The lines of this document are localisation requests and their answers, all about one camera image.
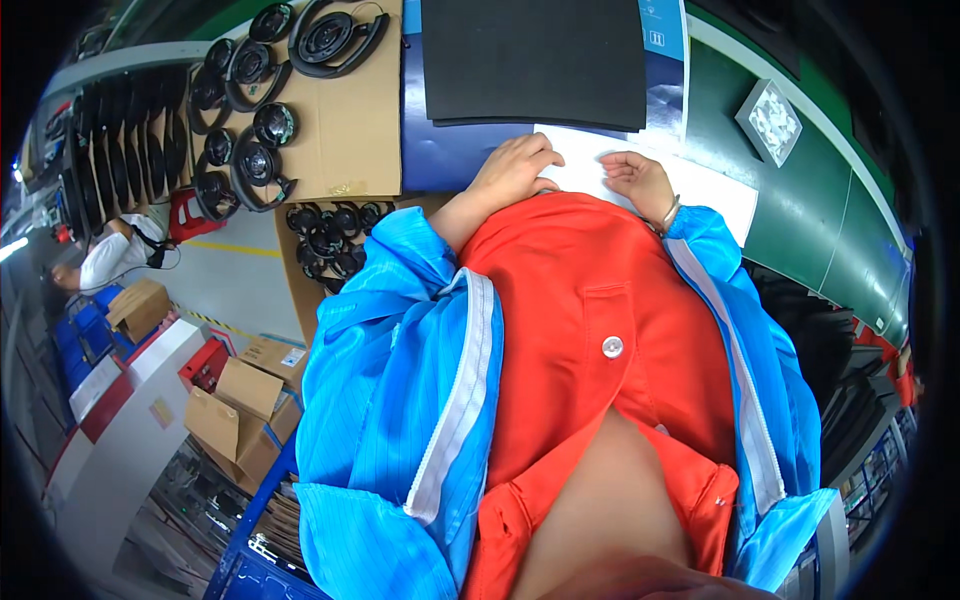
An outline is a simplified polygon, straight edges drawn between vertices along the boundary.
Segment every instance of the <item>cable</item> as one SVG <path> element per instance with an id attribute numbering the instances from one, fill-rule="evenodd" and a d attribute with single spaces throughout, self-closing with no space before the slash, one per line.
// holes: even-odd
<path id="1" fill-rule="evenodd" d="M 114 281 L 116 281 L 117 279 L 119 279 L 120 277 L 126 275 L 126 274 L 129 273 L 130 271 L 136 271 L 137 269 L 155 269 L 155 271 L 173 271 L 174 269 L 176 269 L 176 268 L 179 266 L 180 260 L 183 258 L 183 255 L 180 253 L 180 246 L 174 246 L 174 250 L 177 251 L 177 264 L 174 265 L 173 267 L 160 267 L 159 269 L 155 269 L 154 267 L 151 267 L 150 265 L 140 265 L 140 266 L 138 266 L 138 267 L 130 267 L 128 270 L 124 271 L 124 272 L 121 273 L 120 275 L 114 277 L 113 279 L 109 279 L 106 283 L 102 283 L 101 285 L 98 285 L 98 286 L 96 286 L 96 287 L 87 288 L 87 289 L 85 289 L 85 290 L 77 290 L 77 293 L 79 294 L 79 293 L 81 293 L 81 292 L 96 292 L 96 291 L 102 290 L 103 288 L 107 287 L 108 285 L 110 285 L 111 283 L 113 283 Z"/>

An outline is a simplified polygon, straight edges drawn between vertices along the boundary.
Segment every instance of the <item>black foam sheet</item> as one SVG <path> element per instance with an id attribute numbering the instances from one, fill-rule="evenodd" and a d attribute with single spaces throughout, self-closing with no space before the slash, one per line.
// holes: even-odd
<path id="1" fill-rule="evenodd" d="M 636 0 L 423 0 L 421 19 L 435 125 L 646 126 Z"/>

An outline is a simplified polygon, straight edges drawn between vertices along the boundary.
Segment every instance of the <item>white button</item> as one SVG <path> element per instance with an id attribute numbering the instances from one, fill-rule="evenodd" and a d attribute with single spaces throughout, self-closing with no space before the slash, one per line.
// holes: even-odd
<path id="1" fill-rule="evenodd" d="M 615 335 L 603 341 L 603 354 L 607 358 L 616 358 L 623 352 L 623 340 Z"/>

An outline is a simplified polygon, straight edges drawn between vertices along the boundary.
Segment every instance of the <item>bracelet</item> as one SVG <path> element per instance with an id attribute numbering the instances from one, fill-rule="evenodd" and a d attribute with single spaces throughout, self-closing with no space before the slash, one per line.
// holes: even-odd
<path id="1" fill-rule="evenodd" d="M 666 235 L 666 232 L 669 228 L 663 228 L 664 224 L 667 221 L 671 220 L 676 216 L 677 212 L 680 210 L 680 194 L 677 194 L 673 197 L 673 203 L 670 205 L 670 209 L 666 211 L 666 214 L 663 215 L 663 219 L 660 221 L 660 227 L 656 228 L 657 233 L 660 235 Z"/>

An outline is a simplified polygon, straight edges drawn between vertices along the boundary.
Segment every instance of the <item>light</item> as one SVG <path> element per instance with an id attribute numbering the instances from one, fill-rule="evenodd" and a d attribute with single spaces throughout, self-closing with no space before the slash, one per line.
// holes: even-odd
<path id="1" fill-rule="evenodd" d="M 14 252 L 20 250 L 27 245 L 27 238 L 21 237 L 12 244 L 7 244 L 3 248 L 0 248 L 0 262 L 3 262 L 7 259 L 7 256 L 10 256 Z"/>

